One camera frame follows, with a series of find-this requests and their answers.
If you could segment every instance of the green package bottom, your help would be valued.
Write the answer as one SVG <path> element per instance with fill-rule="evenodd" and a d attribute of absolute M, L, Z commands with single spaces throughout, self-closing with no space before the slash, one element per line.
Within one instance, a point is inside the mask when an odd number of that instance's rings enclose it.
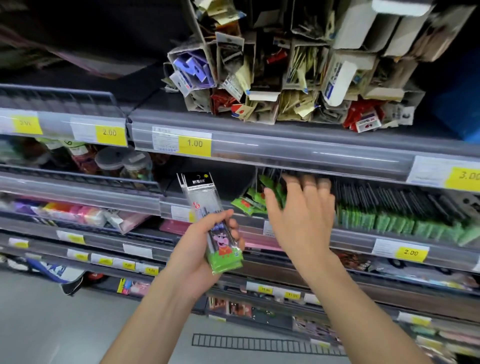
<path fill-rule="evenodd" d="M 239 247 L 226 246 L 215 253 L 207 254 L 208 263 L 212 267 L 213 274 L 219 274 L 228 270 L 243 266 L 243 255 Z"/>

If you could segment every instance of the wire grid on floor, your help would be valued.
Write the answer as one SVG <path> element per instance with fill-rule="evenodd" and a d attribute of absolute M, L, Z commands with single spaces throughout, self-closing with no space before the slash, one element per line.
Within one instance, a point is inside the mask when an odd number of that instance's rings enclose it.
<path fill-rule="evenodd" d="M 337 348 L 323 348 L 304 341 L 248 338 L 240 336 L 193 334 L 192 346 L 232 350 L 252 350 L 256 352 L 285 352 L 291 354 L 313 354 L 346 356 Z"/>

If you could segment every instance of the forearm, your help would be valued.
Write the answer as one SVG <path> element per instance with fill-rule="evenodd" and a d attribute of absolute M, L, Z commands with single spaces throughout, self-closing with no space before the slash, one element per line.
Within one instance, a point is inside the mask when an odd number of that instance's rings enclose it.
<path fill-rule="evenodd" d="M 352 363 L 431 364 L 414 341 L 358 287 L 336 256 L 329 256 L 321 266 L 311 269 L 307 281 Z"/>
<path fill-rule="evenodd" d="M 101 364 L 166 364 L 195 300 L 164 269 L 127 321 Z"/>

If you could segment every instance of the left hand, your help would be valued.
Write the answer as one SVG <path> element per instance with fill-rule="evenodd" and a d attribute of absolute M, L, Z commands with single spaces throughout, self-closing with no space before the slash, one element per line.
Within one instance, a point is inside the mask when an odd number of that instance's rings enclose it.
<path fill-rule="evenodd" d="M 198 299 L 220 278 L 220 274 L 212 273 L 212 267 L 205 259 L 207 232 L 216 223 L 225 220 L 231 227 L 232 237 L 238 242 L 240 249 L 245 249 L 245 241 L 238 231 L 239 225 L 231 218 L 232 215 L 233 210 L 226 210 L 205 216 L 188 227 L 173 250 L 164 270 L 170 272 L 188 297 Z"/>

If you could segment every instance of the person's arm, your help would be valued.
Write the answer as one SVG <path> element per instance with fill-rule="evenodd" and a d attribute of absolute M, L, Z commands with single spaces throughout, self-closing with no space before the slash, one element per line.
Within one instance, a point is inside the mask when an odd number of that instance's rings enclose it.
<path fill-rule="evenodd" d="M 240 248 L 245 247 L 232 215 L 233 210 L 210 214 L 187 229 L 100 364 L 168 363 L 193 305 L 220 278 L 204 258 L 207 231 L 226 220 Z"/>
<path fill-rule="evenodd" d="M 354 364 L 431 364 L 415 342 L 352 280 L 330 251 L 335 197 L 330 181 L 284 176 L 287 203 L 280 210 L 265 189 L 268 217 L 278 243 L 321 302 Z"/>

